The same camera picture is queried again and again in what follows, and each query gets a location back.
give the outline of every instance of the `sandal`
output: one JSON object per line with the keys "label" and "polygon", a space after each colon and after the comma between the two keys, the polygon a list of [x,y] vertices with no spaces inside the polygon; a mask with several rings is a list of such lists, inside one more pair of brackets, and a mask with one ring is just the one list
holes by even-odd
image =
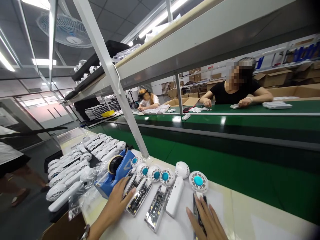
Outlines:
{"label": "sandal", "polygon": [[11,202],[11,207],[16,207],[29,195],[30,188],[26,188],[25,191],[17,197],[14,197]]}

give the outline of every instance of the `fan grille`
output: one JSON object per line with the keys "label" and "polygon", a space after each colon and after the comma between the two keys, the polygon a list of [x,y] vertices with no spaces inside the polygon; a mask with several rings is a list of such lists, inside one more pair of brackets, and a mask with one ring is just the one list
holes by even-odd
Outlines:
{"label": "fan grille", "polygon": [[[49,36],[49,14],[42,13],[37,19],[39,28]],[[82,22],[66,16],[57,15],[56,41],[74,48],[90,48],[92,43]]]}

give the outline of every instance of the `white work table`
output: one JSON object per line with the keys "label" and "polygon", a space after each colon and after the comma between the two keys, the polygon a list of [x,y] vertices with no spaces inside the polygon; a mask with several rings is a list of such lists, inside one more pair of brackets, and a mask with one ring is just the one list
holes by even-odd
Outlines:
{"label": "white work table", "polygon": [[[72,139],[64,141],[61,148],[69,151],[77,144],[77,140],[94,133],[83,130],[72,130]],[[156,158],[149,158],[149,166],[158,165],[162,170],[174,166]],[[184,181],[184,189],[176,217],[173,219],[164,213],[157,233],[147,226],[144,217],[160,183],[154,183],[136,217],[124,212],[117,224],[107,229],[101,240],[150,240],[150,239],[193,239],[193,230],[186,214],[186,207],[192,209],[193,190],[188,179]],[[81,208],[83,217],[88,224],[93,224],[107,203],[99,193],[95,199]],[[239,192],[209,181],[209,190],[206,193],[207,201],[215,209],[220,222],[229,240],[302,240],[310,239],[311,234],[318,228],[317,225],[296,217],[290,213],[272,207],[268,204],[245,196]]]}

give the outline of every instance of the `black shirt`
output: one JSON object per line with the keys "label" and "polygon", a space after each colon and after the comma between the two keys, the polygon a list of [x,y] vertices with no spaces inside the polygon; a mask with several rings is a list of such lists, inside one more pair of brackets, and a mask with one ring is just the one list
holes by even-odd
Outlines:
{"label": "black shirt", "polygon": [[235,93],[229,94],[224,89],[224,83],[225,82],[217,83],[210,89],[216,98],[215,104],[239,103],[239,101],[247,97],[248,94],[253,94],[261,87],[256,80],[252,80],[251,82],[242,84]]}

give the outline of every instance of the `woman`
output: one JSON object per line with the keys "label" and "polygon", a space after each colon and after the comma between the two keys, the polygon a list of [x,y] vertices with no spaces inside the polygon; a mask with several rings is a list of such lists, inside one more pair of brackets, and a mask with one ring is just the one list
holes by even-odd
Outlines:
{"label": "woman", "polygon": [[147,89],[141,89],[138,92],[138,100],[142,100],[139,104],[139,111],[159,107],[159,98]]}
{"label": "woman", "polygon": [[215,104],[236,104],[239,107],[247,107],[252,102],[263,103],[273,101],[272,94],[261,87],[253,79],[253,71],[256,66],[254,58],[240,59],[231,72],[227,81],[214,85],[201,99],[206,107],[211,107],[211,99],[215,96]]}
{"label": "woman", "polygon": [[[128,179],[128,177],[123,178],[114,186],[108,202],[101,211],[99,217],[92,224],[92,226],[87,225],[86,232],[83,234],[80,240],[99,240],[104,231],[120,219],[124,209],[127,207],[131,198],[136,192],[136,188],[133,188],[129,194],[122,199],[122,194]],[[186,207],[186,212],[198,239],[228,240],[228,237],[225,234],[218,216],[211,204],[209,204],[208,207],[203,197],[200,197],[199,199],[196,194],[194,197],[206,234],[200,227],[198,219],[195,218],[193,212],[188,207]]]}

